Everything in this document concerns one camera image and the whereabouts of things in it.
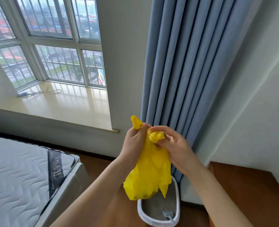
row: window frame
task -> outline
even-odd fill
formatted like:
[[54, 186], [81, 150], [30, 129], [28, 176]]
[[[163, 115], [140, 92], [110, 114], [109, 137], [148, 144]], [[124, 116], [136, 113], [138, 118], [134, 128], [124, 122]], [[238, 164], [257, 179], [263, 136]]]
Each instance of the window frame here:
[[[63, 0], [64, 6], [66, 8], [67, 18], [72, 34], [71, 38], [50, 38], [50, 37], [42, 37], [37, 35], [31, 35], [22, 14], [20, 12], [20, 8], [16, 0], [0, 0], [0, 6], [7, 18], [14, 35], [16, 38], [8, 39], [0, 41], [0, 48], [6, 48], [9, 46], [20, 45], [26, 59], [32, 71], [37, 78], [38, 81], [51, 81], [51, 82], [58, 82], [58, 83], [66, 83], [72, 84], [77, 86], [84, 86], [84, 87], [92, 87], [98, 89], [107, 89], [106, 86], [100, 86], [91, 84], [89, 82], [89, 77], [87, 73], [87, 69], [85, 67], [85, 60], [83, 57], [82, 50], [93, 50], [93, 51], [101, 51], [102, 46], [100, 40], [92, 40], [92, 39], [84, 39], [79, 38], [77, 24], [76, 24], [76, 17], [73, 11], [72, 0]], [[47, 72], [43, 66], [43, 63], [40, 59], [40, 56], [36, 50], [35, 45], [44, 45], [44, 46], [53, 46], [53, 47], [62, 47], [62, 48], [73, 48], [76, 49], [77, 55], [79, 58], [79, 62], [81, 65], [81, 70], [84, 78], [84, 84], [78, 82], [72, 82], [68, 80], [55, 80], [50, 79], [47, 75]], [[17, 91], [22, 91], [28, 87], [28, 84], [20, 87]]]

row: plastic bag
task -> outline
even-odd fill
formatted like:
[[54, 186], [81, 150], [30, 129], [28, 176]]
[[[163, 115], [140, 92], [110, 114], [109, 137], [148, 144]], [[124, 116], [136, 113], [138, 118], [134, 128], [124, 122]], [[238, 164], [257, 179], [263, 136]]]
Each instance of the plastic bag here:
[[[131, 120], [135, 129], [143, 125], [143, 122], [136, 116], [132, 116]], [[168, 151], [163, 148], [158, 150], [154, 145], [160, 139], [164, 139], [162, 132], [147, 130], [144, 148], [137, 165], [124, 182], [124, 188], [130, 200], [151, 198], [158, 189], [166, 198], [168, 185], [171, 183], [171, 162]]]

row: litter box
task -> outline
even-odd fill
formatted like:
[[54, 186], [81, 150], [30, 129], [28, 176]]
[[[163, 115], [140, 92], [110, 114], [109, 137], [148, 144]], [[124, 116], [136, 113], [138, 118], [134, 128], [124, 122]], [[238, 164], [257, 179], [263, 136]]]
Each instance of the litter box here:
[[[174, 213], [173, 221], [163, 216], [163, 210], [172, 210]], [[177, 182], [172, 177], [172, 183], [168, 186], [166, 198], [159, 190], [150, 199], [139, 199], [137, 201], [137, 211], [140, 218], [148, 225], [154, 227], [173, 227], [176, 226], [180, 216], [179, 190]]]

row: mattress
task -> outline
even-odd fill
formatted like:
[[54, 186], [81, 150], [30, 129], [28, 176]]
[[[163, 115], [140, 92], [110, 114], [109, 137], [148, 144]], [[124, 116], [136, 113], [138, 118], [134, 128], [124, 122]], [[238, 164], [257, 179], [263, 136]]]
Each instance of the mattress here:
[[79, 157], [0, 138], [0, 226], [34, 226]]

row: blue curtain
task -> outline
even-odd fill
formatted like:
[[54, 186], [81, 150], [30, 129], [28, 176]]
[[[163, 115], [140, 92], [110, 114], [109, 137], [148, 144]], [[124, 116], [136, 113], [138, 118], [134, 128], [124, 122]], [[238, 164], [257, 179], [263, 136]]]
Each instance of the blue curtain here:
[[[153, 0], [141, 120], [193, 144], [253, 0]], [[171, 173], [179, 182], [182, 174]]]

